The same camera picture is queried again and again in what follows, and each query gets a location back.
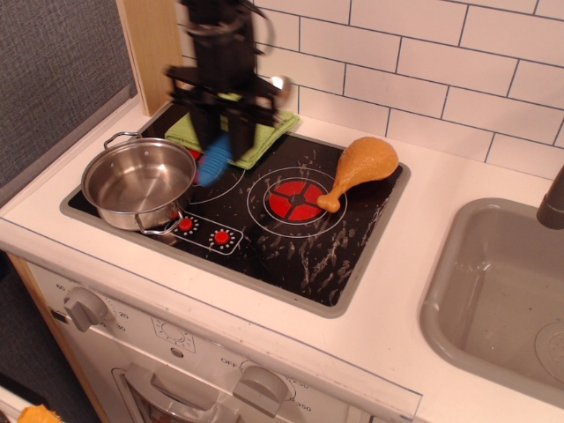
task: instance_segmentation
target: black stovetop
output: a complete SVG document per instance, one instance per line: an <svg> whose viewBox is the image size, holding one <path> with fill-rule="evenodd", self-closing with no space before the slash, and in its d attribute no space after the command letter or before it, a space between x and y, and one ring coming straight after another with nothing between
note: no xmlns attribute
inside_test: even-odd
<svg viewBox="0 0 564 423"><path fill-rule="evenodd" d="M170 107L143 136L164 137L184 114ZM341 152L285 134L251 170L229 166L212 186L196 185L186 211L189 221L165 236L107 225L79 189L63 209L234 282L334 315L350 300L409 174L400 165L383 181L350 189L340 199L341 209L331 214L315 199L331 189Z"/></svg>

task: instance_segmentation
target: control knob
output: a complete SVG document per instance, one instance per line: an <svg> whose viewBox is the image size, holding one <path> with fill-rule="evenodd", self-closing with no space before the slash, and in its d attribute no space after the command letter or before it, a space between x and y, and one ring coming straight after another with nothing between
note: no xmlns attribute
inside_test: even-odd
<svg viewBox="0 0 564 423"><path fill-rule="evenodd" d="M270 370L250 366L244 370L233 396L267 416L275 417L289 393L286 384Z"/></svg>
<svg viewBox="0 0 564 423"><path fill-rule="evenodd" d="M191 218L184 218L178 225L178 228L184 232L188 232L192 227L194 227L194 222Z"/></svg>
<svg viewBox="0 0 564 423"><path fill-rule="evenodd" d="M213 235L213 240L218 245L226 245L231 240L231 235L227 231L221 230Z"/></svg>
<svg viewBox="0 0 564 423"><path fill-rule="evenodd" d="M64 309L69 313L75 326L86 332L93 324L100 324L108 313L108 306L95 293L76 286L63 300Z"/></svg>

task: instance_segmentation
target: stainless steel pot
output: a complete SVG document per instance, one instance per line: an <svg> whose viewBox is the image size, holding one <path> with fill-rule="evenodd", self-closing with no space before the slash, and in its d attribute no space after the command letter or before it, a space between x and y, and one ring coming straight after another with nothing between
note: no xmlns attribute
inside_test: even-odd
<svg viewBox="0 0 564 423"><path fill-rule="evenodd" d="M137 138L108 148L120 136ZM195 175L196 162L186 148L166 139L119 132L86 167L82 191L109 225L163 235L182 222ZM150 230L171 222L165 230Z"/></svg>

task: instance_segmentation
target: gray sink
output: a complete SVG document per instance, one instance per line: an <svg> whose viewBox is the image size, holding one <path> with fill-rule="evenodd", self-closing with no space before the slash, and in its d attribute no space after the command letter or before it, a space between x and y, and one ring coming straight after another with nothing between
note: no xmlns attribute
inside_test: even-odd
<svg viewBox="0 0 564 423"><path fill-rule="evenodd" d="M420 322L446 361L564 408L564 231L499 198L465 205Z"/></svg>

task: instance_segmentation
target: pot handle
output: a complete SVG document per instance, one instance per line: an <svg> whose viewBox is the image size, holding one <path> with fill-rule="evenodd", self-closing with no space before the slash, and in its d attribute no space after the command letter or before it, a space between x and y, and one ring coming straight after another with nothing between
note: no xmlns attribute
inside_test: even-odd
<svg viewBox="0 0 564 423"><path fill-rule="evenodd" d="M164 229L162 231L153 231L153 230L147 230L143 227L143 223L141 222L141 218L139 217L139 214L136 213L135 214L135 221L137 222L137 226L139 226L139 231L141 231L141 234L143 235L165 235L168 234L169 232L172 232L176 229L176 227L178 225L180 225L180 223L184 220L184 215L182 214L180 207L176 207L177 212L178 212L178 219L176 219L174 221L174 223L168 227L167 229Z"/></svg>
<svg viewBox="0 0 564 423"><path fill-rule="evenodd" d="M121 137L121 136L128 136L128 137L137 137L137 138L141 138L141 134L138 132L118 132L117 134L115 134L113 137L111 137L108 141L104 142L104 150L108 149L108 144L111 143L112 141L114 141L116 138Z"/></svg>

